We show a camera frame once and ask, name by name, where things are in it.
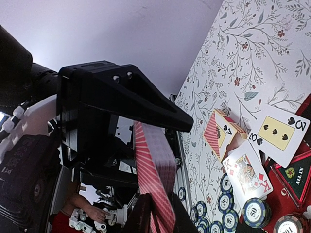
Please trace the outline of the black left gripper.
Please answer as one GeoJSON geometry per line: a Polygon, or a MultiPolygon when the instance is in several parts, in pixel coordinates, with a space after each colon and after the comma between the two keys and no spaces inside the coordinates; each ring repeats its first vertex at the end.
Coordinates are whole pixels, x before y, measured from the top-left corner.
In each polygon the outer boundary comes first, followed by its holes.
{"type": "Polygon", "coordinates": [[[190,115],[165,97],[135,65],[97,61],[58,71],[57,113],[63,165],[131,159],[132,148],[115,136],[118,116],[189,132],[190,115]]]}

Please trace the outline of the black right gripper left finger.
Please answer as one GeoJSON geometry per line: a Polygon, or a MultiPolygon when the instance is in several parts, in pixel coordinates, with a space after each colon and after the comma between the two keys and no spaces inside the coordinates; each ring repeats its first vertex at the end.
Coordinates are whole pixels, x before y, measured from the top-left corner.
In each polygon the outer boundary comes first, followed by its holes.
{"type": "Polygon", "coordinates": [[[148,233],[150,229],[151,195],[140,195],[126,222],[127,233],[148,233]]]}

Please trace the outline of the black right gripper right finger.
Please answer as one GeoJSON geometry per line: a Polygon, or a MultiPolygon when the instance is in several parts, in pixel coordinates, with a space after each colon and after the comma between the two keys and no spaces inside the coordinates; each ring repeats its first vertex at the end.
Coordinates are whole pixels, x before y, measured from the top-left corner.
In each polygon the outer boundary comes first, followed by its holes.
{"type": "Polygon", "coordinates": [[[173,211],[175,213],[175,225],[173,233],[197,233],[197,229],[189,217],[179,197],[172,193],[170,199],[173,211]]]}

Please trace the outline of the green chip cluster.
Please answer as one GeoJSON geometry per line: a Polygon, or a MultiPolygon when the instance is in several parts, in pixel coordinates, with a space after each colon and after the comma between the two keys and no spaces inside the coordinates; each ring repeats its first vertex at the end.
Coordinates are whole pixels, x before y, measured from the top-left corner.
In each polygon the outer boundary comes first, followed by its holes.
{"type": "Polygon", "coordinates": [[[198,224],[202,224],[202,225],[205,225],[206,228],[209,228],[210,226],[210,223],[209,221],[204,217],[204,218],[199,218],[198,220],[198,224]]]}
{"type": "Polygon", "coordinates": [[[208,233],[208,228],[203,224],[198,225],[196,229],[199,233],[208,233]]]}

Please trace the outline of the green chip front cluster top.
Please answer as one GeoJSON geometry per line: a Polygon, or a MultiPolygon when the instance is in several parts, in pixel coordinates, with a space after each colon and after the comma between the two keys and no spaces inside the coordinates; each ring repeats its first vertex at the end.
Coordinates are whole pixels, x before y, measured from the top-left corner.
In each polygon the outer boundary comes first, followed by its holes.
{"type": "Polygon", "coordinates": [[[202,224],[202,225],[205,225],[206,228],[209,228],[210,226],[210,223],[209,221],[204,217],[204,218],[199,218],[198,220],[198,224],[202,224]]]}

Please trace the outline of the green chip table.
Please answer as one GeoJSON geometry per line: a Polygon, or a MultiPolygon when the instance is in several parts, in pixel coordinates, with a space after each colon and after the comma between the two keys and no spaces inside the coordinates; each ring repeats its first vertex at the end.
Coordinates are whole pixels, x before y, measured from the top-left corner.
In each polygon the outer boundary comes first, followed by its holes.
{"type": "Polygon", "coordinates": [[[227,232],[235,232],[239,221],[239,216],[235,210],[228,210],[223,214],[222,225],[227,232]]]}
{"type": "Polygon", "coordinates": [[[231,193],[223,193],[218,198],[218,210],[225,214],[234,209],[234,198],[231,193]]]}

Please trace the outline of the red backed card deck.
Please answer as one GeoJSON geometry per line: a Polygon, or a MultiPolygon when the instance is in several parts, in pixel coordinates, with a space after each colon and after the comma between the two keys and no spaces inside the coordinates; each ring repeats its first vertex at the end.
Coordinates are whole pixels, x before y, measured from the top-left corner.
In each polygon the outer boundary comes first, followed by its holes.
{"type": "Polygon", "coordinates": [[[152,200],[151,232],[172,233],[175,213],[169,201],[173,192],[176,163],[162,128],[134,122],[135,157],[141,194],[152,200]]]}

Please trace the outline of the green chip stack seat six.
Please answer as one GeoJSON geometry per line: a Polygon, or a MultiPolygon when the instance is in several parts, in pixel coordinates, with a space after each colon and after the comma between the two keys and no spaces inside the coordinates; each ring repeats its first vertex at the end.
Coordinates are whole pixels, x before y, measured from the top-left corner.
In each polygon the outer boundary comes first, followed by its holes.
{"type": "Polygon", "coordinates": [[[271,207],[260,198],[250,198],[242,210],[244,222],[252,228],[266,227],[272,217],[271,207]]]}

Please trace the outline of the king of diamonds card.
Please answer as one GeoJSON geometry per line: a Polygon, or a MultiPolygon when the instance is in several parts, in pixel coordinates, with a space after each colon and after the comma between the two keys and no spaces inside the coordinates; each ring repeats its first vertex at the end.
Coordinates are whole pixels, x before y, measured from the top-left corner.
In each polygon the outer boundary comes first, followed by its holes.
{"type": "Polygon", "coordinates": [[[258,153],[245,140],[222,161],[241,208],[250,198],[263,198],[274,190],[258,153]]]}

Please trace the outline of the red playing card deck box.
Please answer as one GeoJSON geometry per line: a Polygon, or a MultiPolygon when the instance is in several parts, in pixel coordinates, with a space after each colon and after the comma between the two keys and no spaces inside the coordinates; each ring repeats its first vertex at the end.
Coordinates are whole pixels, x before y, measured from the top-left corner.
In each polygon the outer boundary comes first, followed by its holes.
{"type": "Polygon", "coordinates": [[[226,113],[214,109],[203,133],[213,155],[219,162],[228,156],[228,152],[237,148],[247,138],[247,133],[226,113]]]}

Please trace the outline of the triangular all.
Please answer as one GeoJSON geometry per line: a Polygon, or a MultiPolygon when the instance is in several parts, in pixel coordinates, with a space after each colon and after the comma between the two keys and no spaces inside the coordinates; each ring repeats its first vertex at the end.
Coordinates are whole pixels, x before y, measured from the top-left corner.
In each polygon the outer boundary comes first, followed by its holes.
{"type": "Polygon", "coordinates": [[[274,164],[271,169],[296,207],[302,207],[311,186],[311,151],[295,156],[286,168],[274,164]]]}

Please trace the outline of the three of spades card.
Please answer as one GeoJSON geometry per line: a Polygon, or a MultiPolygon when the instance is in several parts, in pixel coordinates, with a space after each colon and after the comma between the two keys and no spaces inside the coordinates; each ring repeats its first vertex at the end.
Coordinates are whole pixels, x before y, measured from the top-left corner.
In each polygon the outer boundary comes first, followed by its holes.
{"type": "Polygon", "coordinates": [[[264,104],[248,135],[250,144],[286,168],[305,136],[310,120],[264,104]]]}

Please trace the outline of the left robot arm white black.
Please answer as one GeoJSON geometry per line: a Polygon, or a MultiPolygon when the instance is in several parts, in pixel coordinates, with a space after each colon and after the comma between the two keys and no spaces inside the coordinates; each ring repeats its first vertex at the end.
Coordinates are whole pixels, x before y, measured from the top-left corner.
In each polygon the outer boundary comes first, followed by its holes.
{"type": "Polygon", "coordinates": [[[33,62],[31,53],[0,30],[0,156],[24,135],[43,135],[57,121],[63,165],[99,170],[112,150],[133,152],[115,136],[119,117],[189,132],[193,119],[168,100],[135,65],[97,61],[59,71],[33,62]]]}

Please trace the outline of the person in red shirt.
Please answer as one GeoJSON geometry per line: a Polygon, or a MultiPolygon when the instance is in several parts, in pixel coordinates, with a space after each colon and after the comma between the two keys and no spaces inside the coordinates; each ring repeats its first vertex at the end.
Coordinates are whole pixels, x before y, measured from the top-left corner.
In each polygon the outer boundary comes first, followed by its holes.
{"type": "Polygon", "coordinates": [[[94,223],[105,224],[110,213],[92,205],[79,194],[79,184],[70,182],[62,208],[49,217],[52,233],[97,233],[94,223]]]}

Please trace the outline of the round red black poker mat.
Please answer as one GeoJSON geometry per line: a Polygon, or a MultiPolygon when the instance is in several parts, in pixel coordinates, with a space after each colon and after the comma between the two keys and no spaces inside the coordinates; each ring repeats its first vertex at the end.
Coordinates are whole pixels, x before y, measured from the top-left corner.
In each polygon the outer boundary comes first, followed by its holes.
{"type": "Polygon", "coordinates": [[[285,215],[300,214],[310,228],[311,220],[311,129],[308,128],[304,139],[287,168],[269,159],[264,164],[269,172],[274,191],[265,200],[272,210],[268,225],[262,229],[249,227],[240,218],[237,233],[272,233],[277,221],[285,215]]]}

